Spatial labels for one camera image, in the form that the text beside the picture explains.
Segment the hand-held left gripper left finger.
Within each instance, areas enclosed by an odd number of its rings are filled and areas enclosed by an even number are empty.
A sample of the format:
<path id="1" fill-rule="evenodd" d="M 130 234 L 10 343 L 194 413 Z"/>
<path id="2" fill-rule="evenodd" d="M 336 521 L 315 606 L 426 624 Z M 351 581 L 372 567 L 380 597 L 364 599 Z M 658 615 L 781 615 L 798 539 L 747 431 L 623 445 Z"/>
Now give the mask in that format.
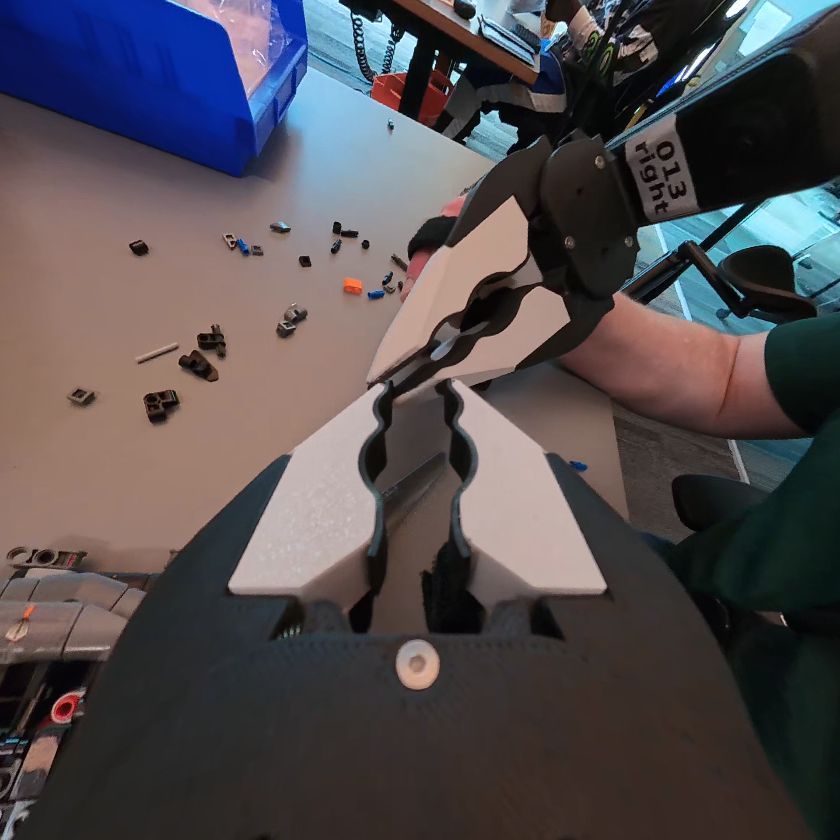
<path id="1" fill-rule="evenodd" d="M 234 595 L 329 601 L 348 612 L 382 589 L 393 385 L 378 384 L 295 447 L 227 588 Z"/>

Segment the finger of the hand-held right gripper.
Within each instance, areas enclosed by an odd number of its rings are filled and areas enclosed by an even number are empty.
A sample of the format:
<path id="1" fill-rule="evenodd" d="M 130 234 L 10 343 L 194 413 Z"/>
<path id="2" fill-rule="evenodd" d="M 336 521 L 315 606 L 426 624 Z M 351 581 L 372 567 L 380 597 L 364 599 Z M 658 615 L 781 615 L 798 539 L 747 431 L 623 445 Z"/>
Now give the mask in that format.
<path id="1" fill-rule="evenodd" d="M 395 403 L 424 399 L 441 382 L 477 385 L 515 371 L 571 321 L 563 297 L 515 274 L 485 281 L 466 309 L 444 322 L 427 347 L 394 373 Z"/>
<path id="2" fill-rule="evenodd" d="M 457 244 L 437 250 L 385 332 L 367 385 L 384 382 L 421 353 L 481 284 L 515 274 L 529 258 L 528 237 L 529 221 L 510 196 Z"/>

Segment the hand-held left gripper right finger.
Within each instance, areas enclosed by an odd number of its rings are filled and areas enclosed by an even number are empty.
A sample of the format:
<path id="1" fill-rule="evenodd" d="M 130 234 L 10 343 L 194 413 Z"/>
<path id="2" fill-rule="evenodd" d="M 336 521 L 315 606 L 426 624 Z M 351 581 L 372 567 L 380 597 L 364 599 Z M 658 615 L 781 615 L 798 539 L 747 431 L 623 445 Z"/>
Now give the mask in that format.
<path id="1" fill-rule="evenodd" d="M 489 613 L 504 602 L 603 595 L 606 580 L 549 455 L 461 381 L 438 393 L 461 478 L 450 542 L 467 592 Z"/>

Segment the grey lego wing panel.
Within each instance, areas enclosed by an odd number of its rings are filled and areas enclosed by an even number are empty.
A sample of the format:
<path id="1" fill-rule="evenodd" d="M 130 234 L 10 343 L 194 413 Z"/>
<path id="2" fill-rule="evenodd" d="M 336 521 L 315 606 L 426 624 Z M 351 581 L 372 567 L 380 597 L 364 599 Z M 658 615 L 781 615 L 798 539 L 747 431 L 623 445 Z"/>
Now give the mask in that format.
<path id="1" fill-rule="evenodd" d="M 446 454 L 439 451 L 382 492 L 385 530 L 388 534 L 399 528 L 407 515 L 443 475 L 447 465 Z"/>

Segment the grey lego car model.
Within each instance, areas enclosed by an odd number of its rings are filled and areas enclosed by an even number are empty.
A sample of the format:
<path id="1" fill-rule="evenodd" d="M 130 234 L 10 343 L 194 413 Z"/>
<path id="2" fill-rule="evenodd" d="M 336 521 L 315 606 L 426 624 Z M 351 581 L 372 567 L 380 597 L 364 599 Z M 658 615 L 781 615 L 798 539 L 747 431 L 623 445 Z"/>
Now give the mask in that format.
<path id="1" fill-rule="evenodd" d="M 2 564 L 2 838 L 30 814 L 113 646 L 161 576 L 91 572 L 86 557 L 21 546 Z"/>

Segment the another person's forearm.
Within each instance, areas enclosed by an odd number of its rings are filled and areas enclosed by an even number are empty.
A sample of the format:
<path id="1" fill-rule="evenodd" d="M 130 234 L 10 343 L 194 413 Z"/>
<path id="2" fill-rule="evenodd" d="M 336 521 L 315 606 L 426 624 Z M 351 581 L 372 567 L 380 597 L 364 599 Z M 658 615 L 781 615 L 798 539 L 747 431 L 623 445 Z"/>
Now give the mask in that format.
<path id="1" fill-rule="evenodd" d="M 599 79 L 606 78 L 627 34 L 629 7 L 603 3 L 581 5 L 568 27 L 570 44 L 581 66 Z"/>

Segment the person's right forearm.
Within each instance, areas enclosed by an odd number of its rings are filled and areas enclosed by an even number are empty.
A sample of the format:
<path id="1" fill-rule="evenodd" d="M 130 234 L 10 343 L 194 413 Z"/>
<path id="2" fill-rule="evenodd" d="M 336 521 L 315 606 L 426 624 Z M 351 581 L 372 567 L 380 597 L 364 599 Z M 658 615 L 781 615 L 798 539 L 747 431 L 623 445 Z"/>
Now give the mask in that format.
<path id="1" fill-rule="evenodd" d="M 728 335 L 624 294 L 559 361 L 641 417 L 714 438 L 794 439 L 766 371 L 770 332 Z"/>

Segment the person's right hand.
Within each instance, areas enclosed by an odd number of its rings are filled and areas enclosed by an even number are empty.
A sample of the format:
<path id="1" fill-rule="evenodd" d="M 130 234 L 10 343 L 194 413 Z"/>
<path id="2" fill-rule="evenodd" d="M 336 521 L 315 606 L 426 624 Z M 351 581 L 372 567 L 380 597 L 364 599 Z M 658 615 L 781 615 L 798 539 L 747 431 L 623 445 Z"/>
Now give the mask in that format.
<path id="1" fill-rule="evenodd" d="M 466 198 L 467 194 L 464 193 L 448 202 L 439 215 L 424 221 L 409 241 L 406 278 L 400 293 L 401 303 L 408 299 L 427 262 L 446 243 Z"/>

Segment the wooden background table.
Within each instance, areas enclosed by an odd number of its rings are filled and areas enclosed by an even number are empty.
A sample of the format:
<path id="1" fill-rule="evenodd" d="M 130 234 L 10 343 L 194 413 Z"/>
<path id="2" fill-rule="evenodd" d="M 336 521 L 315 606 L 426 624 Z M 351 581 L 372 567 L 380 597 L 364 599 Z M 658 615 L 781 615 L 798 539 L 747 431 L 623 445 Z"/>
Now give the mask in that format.
<path id="1" fill-rule="evenodd" d="M 372 19 L 383 12 L 394 25 L 416 38 L 399 112 L 418 120 L 438 53 L 457 61 L 484 61 L 508 75 L 532 84 L 539 58 L 521 60 L 492 44 L 479 31 L 478 18 L 466 21 L 443 1 L 342 1 L 353 13 Z"/>

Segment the clear plastic parts bags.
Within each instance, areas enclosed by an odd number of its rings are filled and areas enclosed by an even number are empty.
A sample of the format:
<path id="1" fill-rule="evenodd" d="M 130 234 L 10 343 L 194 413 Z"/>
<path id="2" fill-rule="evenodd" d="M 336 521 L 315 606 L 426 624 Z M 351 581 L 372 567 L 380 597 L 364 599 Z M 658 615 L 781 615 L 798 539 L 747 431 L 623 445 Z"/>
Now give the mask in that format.
<path id="1" fill-rule="evenodd" d="M 288 36 L 271 1 L 176 1 L 223 26 L 250 98 L 278 61 Z"/>

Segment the blue plastic bin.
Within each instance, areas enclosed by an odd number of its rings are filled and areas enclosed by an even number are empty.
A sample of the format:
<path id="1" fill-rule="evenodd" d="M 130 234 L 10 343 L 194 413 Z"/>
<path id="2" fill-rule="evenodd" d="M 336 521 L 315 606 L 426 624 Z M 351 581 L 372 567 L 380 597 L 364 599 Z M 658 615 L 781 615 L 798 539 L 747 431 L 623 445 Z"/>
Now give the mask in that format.
<path id="1" fill-rule="evenodd" d="M 250 98 L 221 24 L 175 2 L 1 2 L 1 89 L 240 176 L 308 68 L 303 2 L 274 2 L 288 42 Z"/>

